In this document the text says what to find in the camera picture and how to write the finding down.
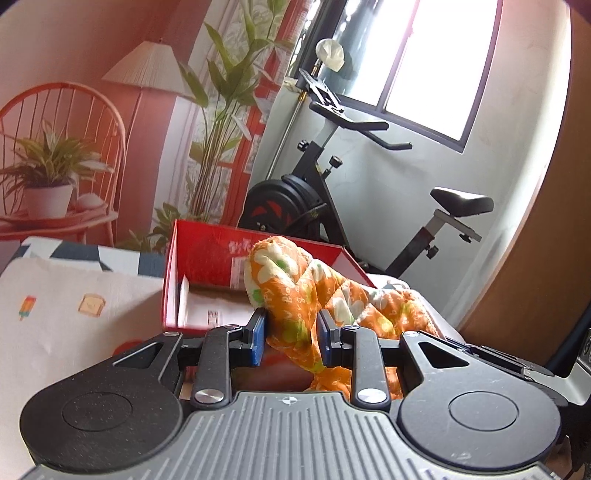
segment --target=ribbed gray surface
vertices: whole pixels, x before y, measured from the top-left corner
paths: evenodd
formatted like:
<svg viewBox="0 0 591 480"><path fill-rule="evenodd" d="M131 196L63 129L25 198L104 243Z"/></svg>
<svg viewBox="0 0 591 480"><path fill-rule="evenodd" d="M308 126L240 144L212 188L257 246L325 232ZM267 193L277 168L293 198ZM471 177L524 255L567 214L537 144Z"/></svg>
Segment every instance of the ribbed gray surface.
<svg viewBox="0 0 591 480"><path fill-rule="evenodd" d="M229 407L194 413L178 438L148 462L104 475L37 467L25 480L466 480L427 462L382 413L339 393L240 393ZM496 479L549 480L539 467Z"/></svg>

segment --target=open box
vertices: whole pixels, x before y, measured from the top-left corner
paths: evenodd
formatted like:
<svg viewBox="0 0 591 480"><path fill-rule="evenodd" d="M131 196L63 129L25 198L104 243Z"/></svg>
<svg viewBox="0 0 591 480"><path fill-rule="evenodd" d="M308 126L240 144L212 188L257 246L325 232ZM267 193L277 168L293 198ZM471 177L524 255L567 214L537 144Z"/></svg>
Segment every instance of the open box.
<svg viewBox="0 0 591 480"><path fill-rule="evenodd" d="M168 250L163 292L164 330L192 335L221 325L246 325L254 308L244 287L252 246L268 234L177 220ZM347 278L373 287L342 247L291 238Z"/></svg>

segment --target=orange floral fabric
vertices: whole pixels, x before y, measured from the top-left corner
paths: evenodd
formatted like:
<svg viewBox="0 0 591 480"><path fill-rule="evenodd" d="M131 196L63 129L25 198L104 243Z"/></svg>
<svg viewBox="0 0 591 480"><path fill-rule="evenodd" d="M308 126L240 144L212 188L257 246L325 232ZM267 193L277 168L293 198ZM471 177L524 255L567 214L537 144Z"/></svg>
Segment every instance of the orange floral fabric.
<svg viewBox="0 0 591 480"><path fill-rule="evenodd" d="M347 399L350 394L351 371L322 364L315 325L321 309L339 326L367 327L380 338L398 339L408 330L439 336L412 290L361 286L281 236L254 245L244 282L252 305L269 311L267 343L314 374L312 390L340 390ZM402 397L396 368L386 373L392 397Z"/></svg>

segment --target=bike seat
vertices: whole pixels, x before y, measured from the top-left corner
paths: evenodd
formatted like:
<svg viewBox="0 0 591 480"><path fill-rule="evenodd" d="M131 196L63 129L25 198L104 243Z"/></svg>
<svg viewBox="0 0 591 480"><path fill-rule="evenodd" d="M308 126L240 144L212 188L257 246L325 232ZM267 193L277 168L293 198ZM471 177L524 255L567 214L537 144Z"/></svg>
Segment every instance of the bike seat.
<svg viewBox="0 0 591 480"><path fill-rule="evenodd" d="M490 197L441 187L431 190L431 197L454 217L480 215L492 212L495 207L495 202Z"/></svg>

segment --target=red box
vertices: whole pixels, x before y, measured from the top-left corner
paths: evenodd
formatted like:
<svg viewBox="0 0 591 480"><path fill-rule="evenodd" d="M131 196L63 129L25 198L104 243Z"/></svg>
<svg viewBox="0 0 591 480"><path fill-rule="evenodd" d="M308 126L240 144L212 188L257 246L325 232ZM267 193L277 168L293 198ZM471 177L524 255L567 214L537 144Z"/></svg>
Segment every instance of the red box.
<svg viewBox="0 0 591 480"><path fill-rule="evenodd" d="M164 330L195 334L203 333L207 329L179 325L181 283L184 277L187 277L189 283L212 291L221 291L226 297L232 292L237 298L240 295L244 297L245 291L241 282L243 260L256 242L268 237L267 234L251 230L177 220L170 240L164 277ZM343 247L299 238L291 240L345 277L370 287L374 286Z"/></svg>

